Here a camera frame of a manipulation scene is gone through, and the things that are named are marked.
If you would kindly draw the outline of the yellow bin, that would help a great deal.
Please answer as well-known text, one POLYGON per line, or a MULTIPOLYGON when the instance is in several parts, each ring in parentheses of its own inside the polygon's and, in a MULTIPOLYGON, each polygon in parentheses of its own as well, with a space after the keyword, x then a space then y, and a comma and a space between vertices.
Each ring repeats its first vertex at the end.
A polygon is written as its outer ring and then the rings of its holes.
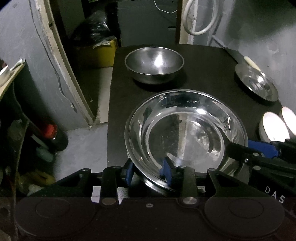
POLYGON ((93 48, 94 61, 98 67, 113 67, 117 49, 116 39, 93 48))

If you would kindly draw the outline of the wooden side shelf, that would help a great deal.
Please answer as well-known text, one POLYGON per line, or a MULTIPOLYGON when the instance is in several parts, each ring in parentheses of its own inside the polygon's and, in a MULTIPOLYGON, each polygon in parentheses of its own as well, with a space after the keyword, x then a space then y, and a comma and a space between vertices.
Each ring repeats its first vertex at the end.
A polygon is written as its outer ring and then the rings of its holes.
POLYGON ((25 58, 21 58, 12 68, 7 65, 1 70, 0 99, 3 98, 5 92, 8 90, 14 79, 17 77, 17 75, 20 73, 25 65, 25 58))

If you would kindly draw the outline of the large steel plate front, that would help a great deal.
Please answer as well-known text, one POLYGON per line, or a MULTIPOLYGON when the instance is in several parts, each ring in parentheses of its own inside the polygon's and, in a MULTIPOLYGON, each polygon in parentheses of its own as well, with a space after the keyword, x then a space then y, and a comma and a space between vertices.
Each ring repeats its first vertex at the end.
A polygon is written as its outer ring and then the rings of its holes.
POLYGON ((159 176, 163 159, 199 173, 215 168, 243 178, 244 165, 227 157, 226 142, 246 146, 245 127, 232 109, 196 90, 176 89, 156 94, 128 118, 126 151, 139 178, 152 190, 168 194, 172 188, 159 176))

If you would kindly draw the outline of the black garbage bag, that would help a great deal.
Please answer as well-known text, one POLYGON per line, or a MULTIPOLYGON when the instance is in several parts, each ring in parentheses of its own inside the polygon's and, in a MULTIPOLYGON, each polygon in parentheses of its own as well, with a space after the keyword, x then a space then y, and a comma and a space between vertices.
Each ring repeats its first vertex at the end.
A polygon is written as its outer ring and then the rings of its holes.
POLYGON ((107 25, 106 13, 101 10, 82 21, 71 36, 71 40, 77 47, 100 46, 114 39, 115 36, 107 25))

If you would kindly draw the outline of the red capped dark bottle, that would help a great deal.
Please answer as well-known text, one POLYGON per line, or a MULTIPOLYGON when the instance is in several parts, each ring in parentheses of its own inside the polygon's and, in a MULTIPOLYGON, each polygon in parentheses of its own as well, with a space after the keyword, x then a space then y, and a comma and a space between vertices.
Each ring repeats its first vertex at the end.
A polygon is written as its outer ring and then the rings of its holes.
POLYGON ((46 144, 55 152, 63 151, 69 143, 66 134, 55 124, 49 124, 44 130, 46 144))

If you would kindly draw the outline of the dark grey cabinet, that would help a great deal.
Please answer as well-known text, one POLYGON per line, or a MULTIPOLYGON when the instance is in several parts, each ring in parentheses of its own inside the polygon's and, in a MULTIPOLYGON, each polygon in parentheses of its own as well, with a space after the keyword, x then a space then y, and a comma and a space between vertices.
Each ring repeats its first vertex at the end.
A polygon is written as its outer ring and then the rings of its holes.
POLYGON ((117 4, 122 46, 175 43, 177 1, 118 1, 117 4))

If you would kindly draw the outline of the steel plate with sticker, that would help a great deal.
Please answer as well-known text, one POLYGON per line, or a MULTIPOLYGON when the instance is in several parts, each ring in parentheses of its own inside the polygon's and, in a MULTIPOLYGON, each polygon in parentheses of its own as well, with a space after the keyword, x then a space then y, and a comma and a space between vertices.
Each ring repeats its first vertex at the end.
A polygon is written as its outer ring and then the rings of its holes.
POLYGON ((237 64, 235 73, 240 81, 254 94, 265 101, 278 101, 278 90, 267 76, 248 64, 237 64))

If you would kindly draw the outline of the deep steel bowl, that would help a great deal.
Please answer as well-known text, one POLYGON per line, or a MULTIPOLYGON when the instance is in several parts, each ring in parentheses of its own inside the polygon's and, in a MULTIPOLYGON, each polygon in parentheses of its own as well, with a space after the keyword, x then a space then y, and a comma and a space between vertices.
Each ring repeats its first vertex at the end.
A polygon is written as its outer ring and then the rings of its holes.
POLYGON ((125 66, 133 79, 144 84, 173 80, 185 64, 183 56, 164 47, 143 47, 126 55, 125 66))

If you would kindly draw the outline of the white ceramic bowl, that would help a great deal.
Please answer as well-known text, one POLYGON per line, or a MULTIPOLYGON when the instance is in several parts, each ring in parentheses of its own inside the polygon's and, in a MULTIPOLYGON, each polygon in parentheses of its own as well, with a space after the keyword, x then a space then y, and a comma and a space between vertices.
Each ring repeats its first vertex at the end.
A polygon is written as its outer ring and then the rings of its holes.
POLYGON ((273 112, 265 112, 262 116, 258 132, 264 142, 284 142, 290 138, 287 127, 281 118, 273 112))
POLYGON ((295 138, 296 136, 296 115, 295 113, 286 106, 283 106, 279 114, 280 118, 285 123, 290 138, 295 138))

